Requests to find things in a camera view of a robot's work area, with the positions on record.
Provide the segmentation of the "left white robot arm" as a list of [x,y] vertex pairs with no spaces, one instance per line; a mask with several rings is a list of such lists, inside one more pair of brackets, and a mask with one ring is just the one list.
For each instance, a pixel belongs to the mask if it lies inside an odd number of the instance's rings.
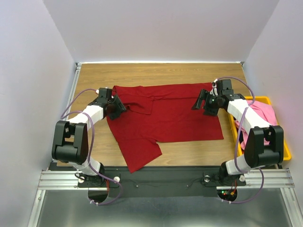
[[52,158],[71,164],[82,172],[78,179],[101,186],[111,179],[105,177],[104,166],[91,157],[95,137],[94,124],[105,117],[114,120],[126,108],[118,95],[100,95],[83,111],[67,121],[58,121],[55,125]]

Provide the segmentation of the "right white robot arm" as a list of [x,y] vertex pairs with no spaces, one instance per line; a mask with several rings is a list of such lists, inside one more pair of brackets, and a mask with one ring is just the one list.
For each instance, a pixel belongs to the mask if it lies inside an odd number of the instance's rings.
[[284,160],[284,131],[279,125],[272,125],[262,119],[241,94],[226,93],[214,95],[201,90],[192,110],[204,109],[204,114],[216,116],[220,108],[239,122],[239,130],[248,134],[244,154],[223,162],[219,168],[218,180],[229,184],[235,177],[252,169],[280,164]]

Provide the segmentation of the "red t shirt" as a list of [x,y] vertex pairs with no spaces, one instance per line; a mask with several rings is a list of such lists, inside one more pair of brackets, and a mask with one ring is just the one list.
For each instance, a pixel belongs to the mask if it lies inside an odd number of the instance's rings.
[[130,173],[162,155],[158,142],[223,139],[218,117],[192,110],[202,89],[212,84],[113,87],[126,112],[107,123]]

